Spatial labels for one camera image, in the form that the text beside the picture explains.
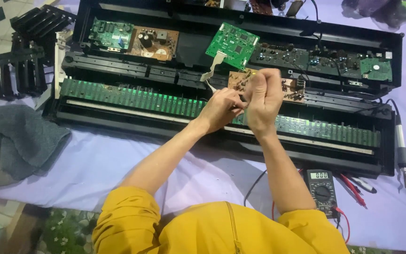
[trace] green rubber key contact strip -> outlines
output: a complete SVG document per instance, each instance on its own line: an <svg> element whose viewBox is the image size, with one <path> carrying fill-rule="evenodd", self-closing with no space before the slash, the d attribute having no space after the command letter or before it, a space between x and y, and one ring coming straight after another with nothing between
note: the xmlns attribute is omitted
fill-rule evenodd
<svg viewBox="0 0 406 254"><path fill-rule="evenodd" d="M196 118L207 103L205 101L73 79L64 79L60 95L116 104L124 107L134 107L145 111L166 113L185 118ZM235 118L232 124L246 126L246 115L243 114ZM379 131L370 131L317 121L311 122L305 119L290 118L281 115L277 116L275 126L277 131L280 132L294 133L296 135L317 137L367 147L380 147Z"/></svg>

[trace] white sheet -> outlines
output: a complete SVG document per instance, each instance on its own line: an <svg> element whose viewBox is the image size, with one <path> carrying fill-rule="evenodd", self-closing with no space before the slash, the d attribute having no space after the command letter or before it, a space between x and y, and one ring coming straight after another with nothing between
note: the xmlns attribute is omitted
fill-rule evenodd
<svg viewBox="0 0 406 254"><path fill-rule="evenodd" d="M340 1L317 2L319 18L324 21L377 29L369 19L343 17ZM309 1L299 12L300 17L307 15L315 19ZM398 32L406 34L406 25ZM402 87L392 91L387 98L393 98L398 104L406 140L406 35ZM16 185L0 188L0 198L40 206L99 211L110 190L160 144L161 141L151 138L74 128L72 139L46 176L32 176ZM241 159L240 155L197 146L185 155L155 198L162 214L202 202L227 200L242 204L245 193L263 170L264 164ZM349 244L406 250L406 193L402 191L401 173L396 175L369 180L378 193L364 193L368 210L358 205L344 187L335 182L338 205L351 225ZM257 184L249 201L250 207L270 216L272 200L266 178ZM341 219L341 227L347 236L344 219Z"/></svg>

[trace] gray towel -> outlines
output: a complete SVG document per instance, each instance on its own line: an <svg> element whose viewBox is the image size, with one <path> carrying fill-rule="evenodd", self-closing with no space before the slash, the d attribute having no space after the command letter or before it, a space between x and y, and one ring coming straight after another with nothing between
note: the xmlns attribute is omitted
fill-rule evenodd
<svg viewBox="0 0 406 254"><path fill-rule="evenodd" d="M0 186L43 175L70 137L24 105L0 107Z"/></svg>

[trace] hand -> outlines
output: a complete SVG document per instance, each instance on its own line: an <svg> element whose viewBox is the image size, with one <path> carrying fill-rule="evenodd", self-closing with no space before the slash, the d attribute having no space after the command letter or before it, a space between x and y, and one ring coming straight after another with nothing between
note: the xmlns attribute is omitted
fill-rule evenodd
<svg viewBox="0 0 406 254"><path fill-rule="evenodd" d="M205 134L212 133L243 113L244 106L234 89L217 90L192 124L202 127Z"/></svg>
<svg viewBox="0 0 406 254"><path fill-rule="evenodd" d="M248 103L247 121L256 138L277 134L275 119L283 102L281 73L278 69L262 69L245 88Z"/></svg>

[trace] zipper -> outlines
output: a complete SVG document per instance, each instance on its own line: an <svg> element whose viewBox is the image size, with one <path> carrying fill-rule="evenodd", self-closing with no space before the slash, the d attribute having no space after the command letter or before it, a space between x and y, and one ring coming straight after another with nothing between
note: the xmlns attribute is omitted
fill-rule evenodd
<svg viewBox="0 0 406 254"><path fill-rule="evenodd" d="M236 232L236 223L234 222L234 214L233 214L233 208L231 207L231 204L228 201L225 201L226 205L228 206L228 211L230 212L230 218L231 218L231 228L233 229L233 236L234 236L234 246L236 247L236 254L243 254L244 251L242 251L242 245L238 241L237 238L237 232Z"/></svg>

